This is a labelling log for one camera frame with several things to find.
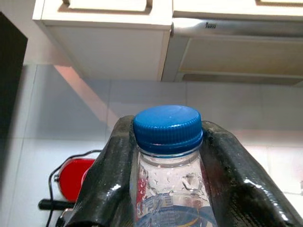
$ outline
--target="water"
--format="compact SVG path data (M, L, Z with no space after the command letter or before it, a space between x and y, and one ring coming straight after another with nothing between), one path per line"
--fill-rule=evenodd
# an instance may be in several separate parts
M201 188L201 180L196 173L189 173L182 177L184 187L189 191L196 191Z
M211 207L195 209L184 206L161 207L144 215L136 227L216 227Z

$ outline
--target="stainless steel range hood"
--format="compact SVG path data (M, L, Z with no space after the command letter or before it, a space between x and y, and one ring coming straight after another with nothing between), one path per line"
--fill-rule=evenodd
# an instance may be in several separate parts
M174 18L162 81L299 86L303 22Z

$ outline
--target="white cabinet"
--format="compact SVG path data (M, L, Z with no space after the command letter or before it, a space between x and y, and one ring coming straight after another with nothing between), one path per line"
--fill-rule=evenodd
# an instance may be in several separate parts
M170 0L153 0L142 12L71 9L62 0L36 0L33 20L83 77L161 79Z

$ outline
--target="red appliance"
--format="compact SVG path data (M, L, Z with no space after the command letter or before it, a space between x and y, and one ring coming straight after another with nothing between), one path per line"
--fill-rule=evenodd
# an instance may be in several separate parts
M93 158L72 158L60 168L55 181L66 200L75 202L88 169L94 163Z

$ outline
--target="water droplet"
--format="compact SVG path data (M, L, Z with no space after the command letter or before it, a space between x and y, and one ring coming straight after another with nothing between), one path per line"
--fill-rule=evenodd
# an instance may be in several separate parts
M182 183L183 183L184 187L191 192L193 190L201 189L201 181L199 180L197 175L194 173L190 173L190 174L187 174L186 176L183 176Z
M158 195L157 189L155 189L153 187L151 187L149 191L153 196Z
M139 168L140 168L139 178L144 182L148 178L148 172L142 165L140 165Z

